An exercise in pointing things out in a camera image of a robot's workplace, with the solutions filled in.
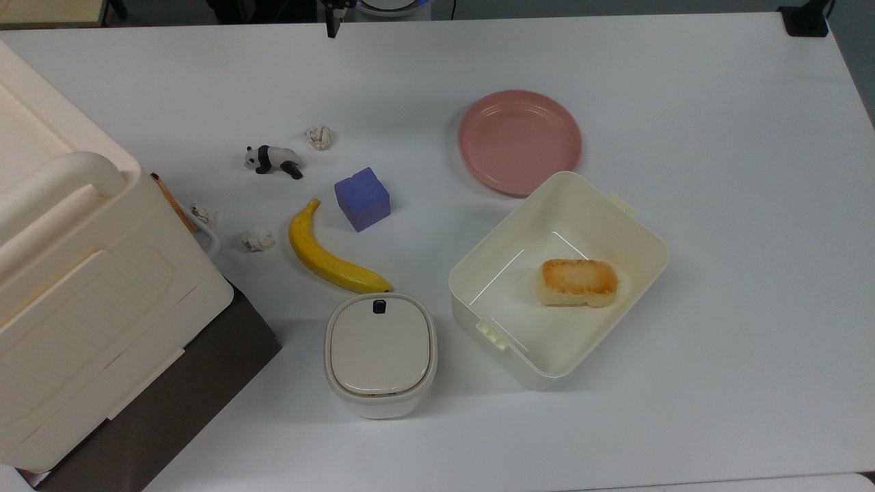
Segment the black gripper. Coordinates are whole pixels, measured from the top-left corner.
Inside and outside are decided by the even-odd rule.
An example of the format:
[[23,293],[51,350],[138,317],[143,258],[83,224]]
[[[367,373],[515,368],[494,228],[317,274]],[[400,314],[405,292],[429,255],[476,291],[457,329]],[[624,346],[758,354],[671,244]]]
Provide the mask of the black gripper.
[[340,29],[340,14],[341,10],[354,9],[358,3],[356,0],[322,0],[321,3],[326,9],[326,31],[329,38],[336,38],[338,29]]

